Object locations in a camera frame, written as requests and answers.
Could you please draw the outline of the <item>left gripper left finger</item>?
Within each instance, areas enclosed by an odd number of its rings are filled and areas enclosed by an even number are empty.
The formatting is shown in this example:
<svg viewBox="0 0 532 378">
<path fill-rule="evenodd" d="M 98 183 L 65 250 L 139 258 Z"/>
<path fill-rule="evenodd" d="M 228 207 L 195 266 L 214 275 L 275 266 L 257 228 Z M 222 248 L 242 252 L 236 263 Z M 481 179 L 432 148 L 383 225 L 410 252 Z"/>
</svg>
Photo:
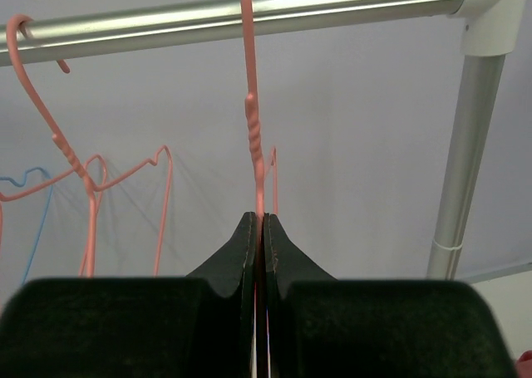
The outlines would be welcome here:
<svg viewBox="0 0 532 378">
<path fill-rule="evenodd" d="M 256 215 L 243 214 L 229 240 L 188 275 L 204 285 L 189 377 L 250 377 L 254 339 Z"/>
</svg>

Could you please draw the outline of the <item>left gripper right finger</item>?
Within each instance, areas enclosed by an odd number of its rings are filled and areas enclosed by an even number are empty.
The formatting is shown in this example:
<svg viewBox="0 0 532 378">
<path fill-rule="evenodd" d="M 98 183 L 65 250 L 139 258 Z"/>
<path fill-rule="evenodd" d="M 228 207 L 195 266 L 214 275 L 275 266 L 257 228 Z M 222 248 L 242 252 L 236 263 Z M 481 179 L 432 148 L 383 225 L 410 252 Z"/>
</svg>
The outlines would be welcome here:
<svg viewBox="0 0 532 378">
<path fill-rule="evenodd" d="M 296 282 L 328 282 L 336 278 L 296 246 L 275 214 L 264 219 L 268 343 L 272 377 L 289 377 L 297 367 L 297 332 L 288 292 Z"/>
</svg>

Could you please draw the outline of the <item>pink hanger of green shirt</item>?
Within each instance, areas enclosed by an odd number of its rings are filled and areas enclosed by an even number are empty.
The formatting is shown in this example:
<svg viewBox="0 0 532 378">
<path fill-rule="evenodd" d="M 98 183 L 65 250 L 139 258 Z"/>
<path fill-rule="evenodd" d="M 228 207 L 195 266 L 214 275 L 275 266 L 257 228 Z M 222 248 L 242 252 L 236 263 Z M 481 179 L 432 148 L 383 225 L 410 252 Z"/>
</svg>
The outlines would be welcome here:
<svg viewBox="0 0 532 378">
<path fill-rule="evenodd" d="M 87 277 L 93 277 L 96 269 L 96 226 L 97 226 L 97 215 L 99 212 L 101 198 L 103 193 L 120 184 L 124 180 L 130 178 L 133 174 L 137 173 L 139 170 L 143 169 L 147 165 L 157 166 L 159 164 L 159 157 L 161 154 L 165 154 L 168 161 L 167 176 L 165 182 L 165 195 L 163 198 L 163 206 L 161 210 L 160 226 L 158 232 L 158 241 L 155 250 L 155 261 L 153 274 L 157 275 L 160 270 L 160 260 L 162 256 L 162 248 L 165 235 L 165 225 L 168 212 L 168 204 L 170 201 L 170 191 L 173 181 L 173 159 L 168 146 L 161 146 L 154 154 L 153 157 L 142 160 L 139 164 L 135 165 L 133 168 L 127 170 L 124 174 L 118 176 L 116 179 L 108 182 L 103 180 L 100 184 L 97 184 L 94 179 L 89 174 L 87 167 L 91 163 L 87 161 L 82 163 L 77 157 L 74 149 L 71 147 L 67 141 L 66 136 L 62 133 L 59 125 L 52 117 L 51 112 L 47 109 L 46 105 L 42 101 L 42 98 L 39 96 L 36 88 L 32 84 L 27 71 L 24 68 L 22 63 L 22 58 L 18 48 L 17 35 L 24 35 L 26 31 L 23 29 L 23 26 L 32 19 L 24 14 L 17 14 L 11 17 L 7 21 L 6 26 L 6 40 L 7 40 L 7 51 L 9 55 L 10 62 L 12 63 L 13 69 L 17 75 L 22 88 L 29 96 L 33 105 L 37 108 L 37 111 L 41 117 L 45 120 L 47 126 L 52 131 L 52 141 L 55 146 L 62 152 L 63 156 L 66 158 L 68 164 L 71 168 L 60 174 L 54 179 L 49 179 L 38 186 L 35 186 L 29 190 L 26 190 L 20 194 L 14 195 L 11 198 L 2 196 L 1 200 L 7 202 L 9 200 L 16 200 L 24 198 L 30 194 L 33 194 L 41 189 L 50 187 L 56 182 L 66 178 L 68 175 L 75 173 L 83 183 L 84 190 L 86 191 L 86 196 L 88 198 L 89 206 L 89 215 L 88 215 L 88 230 L 87 230 L 87 239 L 86 246 L 83 253 L 83 258 L 80 264 L 80 275 L 86 275 Z"/>
</svg>

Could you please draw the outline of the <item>light blue hanger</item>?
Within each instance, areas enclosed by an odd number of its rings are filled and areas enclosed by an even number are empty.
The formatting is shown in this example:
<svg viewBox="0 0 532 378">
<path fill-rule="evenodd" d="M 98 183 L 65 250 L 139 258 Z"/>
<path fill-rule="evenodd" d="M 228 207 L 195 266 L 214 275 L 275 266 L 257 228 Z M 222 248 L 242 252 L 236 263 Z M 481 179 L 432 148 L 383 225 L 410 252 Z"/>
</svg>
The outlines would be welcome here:
<svg viewBox="0 0 532 378">
<path fill-rule="evenodd" d="M 1 176 L 1 192 L 13 197 L 51 178 L 43 167 L 32 167 L 23 173 Z M 29 276 L 47 212 L 53 187 L 7 201 L 3 207 L 1 268 L 2 276 L 11 287 L 22 285 Z"/>
</svg>

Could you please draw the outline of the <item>pink t shirt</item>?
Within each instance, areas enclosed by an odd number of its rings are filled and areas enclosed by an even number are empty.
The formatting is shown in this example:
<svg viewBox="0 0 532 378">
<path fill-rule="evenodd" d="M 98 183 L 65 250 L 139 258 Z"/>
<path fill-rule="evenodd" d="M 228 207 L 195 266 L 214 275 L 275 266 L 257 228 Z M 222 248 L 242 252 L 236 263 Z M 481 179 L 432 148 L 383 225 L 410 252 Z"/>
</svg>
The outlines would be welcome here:
<svg viewBox="0 0 532 378">
<path fill-rule="evenodd" d="M 515 362 L 519 378 L 532 378 L 532 350 L 525 351 Z"/>
</svg>

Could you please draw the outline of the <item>pink hanger of orange shirt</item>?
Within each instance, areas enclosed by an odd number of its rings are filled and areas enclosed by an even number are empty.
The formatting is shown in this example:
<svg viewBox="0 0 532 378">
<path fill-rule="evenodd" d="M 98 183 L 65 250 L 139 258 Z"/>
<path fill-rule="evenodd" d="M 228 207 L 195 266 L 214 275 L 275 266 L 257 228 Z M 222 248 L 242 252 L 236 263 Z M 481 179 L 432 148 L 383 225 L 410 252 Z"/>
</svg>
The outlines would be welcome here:
<svg viewBox="0 0 532 378">
<path fill-rule="evenodd" d="M 99 212 L 102 194 L 98 196 L 95 195 L 96 185 L 94 184 L 93 179 L 88 173 L 89 164 L 97 160 L 101 166 L 102 172 L 102 181 L 101 185 L 106 183 L 107 179 L 107 165 L 104 158 L 101 155 L 93 155 L 89 158 L 86 163 L 83 165 L 82 169 L 82 180 L 85 186 L 86 195 L 89 202 L 89 219 L 88 219 L 88 231 L 86 246 L 81 260 L 80 268 L 78 275 L 80 277 L 93 277 L 96 266 L 96 224 L 97 224 L 97 215 Z"/>
</svg>

